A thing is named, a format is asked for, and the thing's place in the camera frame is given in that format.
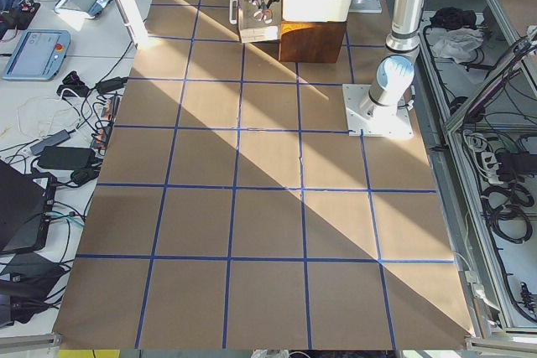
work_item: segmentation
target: white desk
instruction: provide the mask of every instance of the white desk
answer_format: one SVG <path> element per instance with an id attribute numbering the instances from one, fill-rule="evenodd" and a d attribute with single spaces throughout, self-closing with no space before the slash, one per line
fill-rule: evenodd
<path id="1" fill-rule="evenodd" d="M 6 60 L 0 60 L 0 68 L 6 64 Z M 65 59 L 65 63 L 62 65 L 60 73 L 56 78 L 47 83 L 28 83 L 27 81 L 20 82 L 6 82 L 0 80 L 0 133 L 4 133 L 0 136 L 0 149 L 7 148 L 15 144 L 26 143 L 31 138 L 25 137 L 17 129 L 17 107 L 23 105 L 26 101 L 34 97 L 57 97 L 55 91 L 57 86 L 61 83 L 61 79 L 65 74 L 71 70 L 76 70 L 79 76 L 87 85 L 92 86 L 95 81 L 101 79 L 101 77 L 110 69 L 110 58 L 90 58 L 90 57 L 75 57 L 68 56 Z M 130 71 L 133 60 L 130 58 L 124 59 L 117 68 L 114 70 L 114 75 L 125 76 Z M 95 95 L 90 97 L 90 101 L 94 101 Z M 44 108 L 41 113 L 46 114 L 47 111 Z M 81 132 L 85 133 L 88 137 L 90 130 L 88 128 L 81 128 Z M 74 133 L 72 138 L 65 142 L 65 146 L 71 147 L 87 147 L 88 142 L 86 138 L 80 133 Z M 7 157 L 12 152 L 0 153 L 0 157 Z M 23 165 L 17 163 L 15 168 L 22 170 Z M 59 180 L 64 181 L 67 179 L 70 171 L 51 171 L 52 174 L 58 177 Z M 86 206 L 86 202 L 91 196 L 91 193 L 95 189 L 96 181 L 93 180 L 89 184 L 82 186 L 79 189 L 59 188 L 56 191 L 55 199 L 64 202 L 68 205 L 72 205 L 74 208 L 82 212 Z M 68 212 L 69 209 L 55 206 L 55 210 Z M 71 224 L 70 242 L 65 260 L 74 258 L 76 254 L 76 248 L 81 237 L 82 230 L 77 225 Z M 65 250 L 65 243 L 67 240 L 67 224 L 64 221 L 56 221 L 50 225 L 49 235 L 45 248 L 39 251 L 39 255 L 46 257 L 52 262 L 58 262 L 61 258 L 63 251 Z M 8 262 L 13 256 L 7 256 L 0 258 L 0 262 Z M 56 284 L 54 292 L 57 289 L 65 286 L 67 277 L 64 276 Z M 27 324 L 16 323 L 12 327 L 0 329 L 0 338 L 13 337 L 21 335 L 42 335 L 49 333 L 52 330 L 52 326 L 57 316 L 57 310 L 49 309 L 42 314 L 35 315 Z"/>
<path id="2" fill-rule="evenodd" d="M 53 11 L 57 0 L 38 0 L 41 8 L 37 12 L 34 20 L 30 24 L 31 29 L 65 29 L 70 32 L 71 44 L 67 57 L 58 72 L 58 75 L 48 82 L 32 81 L 5 81 L 0 80 L 0 149 L 8 148 L 15 144 L 26 143 L 31 140 L 24 136 L 18 130 L 17 109 L 25 102 L 31 101 L 36 97 L 56 97 L 56 89 L 61 84 L 61 80 L 67 73 L 76 70 L 80 78 L 92 87 L 96 81 L 99 81 L 116 63 L 117 58 L 121 56 L 127 48 L 130 38 L 128 32 L 123 26 L 123 20 L 114 3 L 102 13 L 102 16 L 95 20 L 84 20 L 78 25 L 69 23 Z M 147 17 L 151 0 L 136 0 L 140 13 L 143 18 Z M 13 41 L 0 44 L 0 52 L 9 53 L 13 51 L 18 42 L 18 38 Z M 117 68 L 109 77 L 126 76 L 129 74 L 133 63 L 133 56 L 136 49 L 132 47 L 127 56 L 119 63 Z M 8 58 L 0 59 L 0 69 L 4 69 Z M 95 94 L 90 97 L 90 105 L 95 100 Z M 75 105 L 80 104 L 76 98 L 72 98 Z M 85 107 L 86 114 L 89 115 L 88 105 Z M 39 119 L 41 116 L 50 113 L 47 111 L 47 104 L 36 112 L 33 118 Z M 80 132 L 72 134 L 70 140 L 62 145 L 72 147 L 88 147 L 91 130 L 87 127 L 80 129 Z M 1 153 L 0 157 L 7 157 L 13 154 L 14 150 Z M 23 164 L 16 163 L 15 168 L 22 170 Z M 59 180 L 66 179 L 70 174 L 69 171 L 55 171 Z M 80 189 L 59 188 L 56 192 L 56 200 L 72 205 L 80 212 L 84 210 L 91 193 L 95 188 L 96 181 L 82 186 Z M 69 211 L 66 208 L 55 210 Z M 65 255 L 65 260 L 72 259 L 76 254 L 76 248 L 81 236 L 81 228 L 71 224 L 70 242 Z M 58 262 L 65 250 L 67 240 L 67 224 L 64 221 L 56 221 L 50 225 L 50 231 L 47 238 L 46 246 L 39 254 L 53 262 Z M 8 262 L 12 257 L 0 258 L 0 262 Z M 56 285 L 55 290 L 65 286 L 67 277 L 64 276 Z M 57 310 L 48 309 L 42 314 L 35 315 L 27 324 L 16 323 L 12 327 L 0 329 L 0 338 L 25 336 L 25 335 L 44 335 L 52 331 L 57 316 Z"/>
<path id="3" fill-rule="evenodd" d="M 112 2 L 96 19 L 72 18 L 72 16 L 60 16 L 54 12 L 54 6 L 58 0 L 36 0 L 41 7 L 30 24 L 31 29 L 64 29 L 71 36 L 68 55 L 93 56 L 117 58 L 123 54 L 130 42 L 128 31 L 123 25 L 123 20 L 117 5 Z M 142 18 L 149 13 L 151 0 L 136 0 Z M 5 38 L 10 38 L 13 32 L 6 33 Z M 18 42 L 18 38 L 7 43 L 0 44 L 1 53 L 12 52 Z M 128 56 L 133 56 L 135 49 L 131 49 Z"/>

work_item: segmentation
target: table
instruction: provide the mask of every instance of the table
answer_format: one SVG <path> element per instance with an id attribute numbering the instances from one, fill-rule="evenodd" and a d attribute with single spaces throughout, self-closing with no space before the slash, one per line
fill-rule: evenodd
<path id="1" fill-rule="evenodd" d="M 347 132 L 341 84 L 373 81 L 388 14 L 349 18 L 334 64 L 279 63 L 277 44 L 237 42 L 229 0 L 170 1 L 133 62 L 55 324 L 65 348 L 462 348 L 417 126 Z"/>
<path id="2" fill-rule="evenodd" d="M 119 56 L 123 54 L 130 38 L 127 30 L 123 26 L 123 21 L 114 3 L 110 4 L 103 12 L 101 18 L 96 20 L 86 20 L 80 25 L 69 24 L 62 20 L 53 12 L 53 7 L 57 0 L 38 0 L 41 8 L 30 24 L 31 29 L 66 29 L 71 34 L 71 47 L 67 53 L 65 61 L 60 68 L 58 75 L 48 82 L 28 82 L 28 81 L 4 81 L 0 80 L 0 149 L 10 147 L 14 144 L 25 143 L 33 140 L 24 136 L 18 130 L 18 113 L 20 106 L 28 105 L 34 100 L 42 100 L 39 108 L 33 108 L 31 114 L 26 114 L 26 120 L 30 122 L 39 116 L 45 117 L 53 111 L 55 102 L 50 99 L 56 98 L 56 89 L 64 76 L 72 70 L 78 72 L 80 78 L 90 87 L 100 80 L 106 72 L 116 63 Z M 151 0 L 137 0 L 143 17 L 149 11 Z M 3 53 L 11 52 L 18 37 L 7 43 L 0 44 Z M 127 76 L 133 63 L 133 56 L 136 49 L 131 47 L 117 68 L 112 72 L 113 76 Z M 7 58 L 0 59 L 0 69 L 3 70 L 7 64 Z M 80 132 L 73 133 L 71 139 L 63 145 L 72 147 L 88 147 L 91 140 L 90 131 L 83 127 Z M 2 157 L 10 155 L 9 152 L 2 153 Z M 15 164 L 15 168 L 22 170 L 21 163 Z M 53 171 L 60 180 L 66 179 L 66 171 Z M 95 188 L 95 181 L 86 184 L 80 189 L 58 189 L 56 199 L 63 201 L 78 210 L 84 210 L 86 202 Z M 68 245 L 66 259 L 73 258 L 81 236 L 81 228 L 71 226 L 70 242 Z M 54 223 L 50 226 L 49 236 L 45 248 L 39 252 L 42 256 L 51 261 L 58 261 L 65 248 L 67 239 L 67 228 L 65 224 Z M 8 262 L 10 257 L 3 257 L 0 262 Z M 60 289 L 65 285 L 67 276 L 62 278 L 55 289 Z M 16 323 L 13 327 L 0 329 L 0 338 L 7 340 L 16 336 L 44 335 L 50 333 L 57 316 L 57 311 L 49 309 L 42 314 L 32 318 L 28 324 Z"/>

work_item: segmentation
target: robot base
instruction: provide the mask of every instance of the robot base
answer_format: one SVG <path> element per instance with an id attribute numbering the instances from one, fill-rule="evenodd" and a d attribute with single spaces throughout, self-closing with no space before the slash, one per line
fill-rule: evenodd
<path id="1" fill-rule="evenodd" d="M 409 112 L 406 108 L 398 109 L 396 115 L 387 117 L 381 122 L 368 121 L 356 113 L 360 100 L 368 96 L 369 87 L 353 84 L 343 85 L 343 98 L 349 134 L 351 136 L 360 136 L 363 133 L 363 136 L 412 138 L 414 133 L 410 126 Z M 404 101 L 399 101 L 399 105 L 404 105 Z"/>
<path id="2" fill-rule="evenodd" d="M 383 7 L 380 4 L 380 0 L 352 0 L 349 13 L 375 13 L 379 14 L 383 12 Z"/>

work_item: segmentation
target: laptop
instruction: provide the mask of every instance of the laptop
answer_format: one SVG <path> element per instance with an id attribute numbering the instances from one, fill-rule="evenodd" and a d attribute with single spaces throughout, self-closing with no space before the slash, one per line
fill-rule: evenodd
<path id="1" fill-rule="evenodd" d="M 52 174 L 25 175 L 0 161 L 0 255 L 44 247 L 55 181 Z"/>

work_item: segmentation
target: white cloth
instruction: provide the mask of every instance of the white cloth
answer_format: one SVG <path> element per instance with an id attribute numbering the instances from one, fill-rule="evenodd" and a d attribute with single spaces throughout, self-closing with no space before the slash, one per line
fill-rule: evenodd
<path id="1" fill-rule="evenodd" d="M 483 43 L 483 32 L 478 29 L 456 29 L 445 33 L 432 47 L 437 58 L 453 59 L 456 63 L 471 62 L 474 50 Z"/>

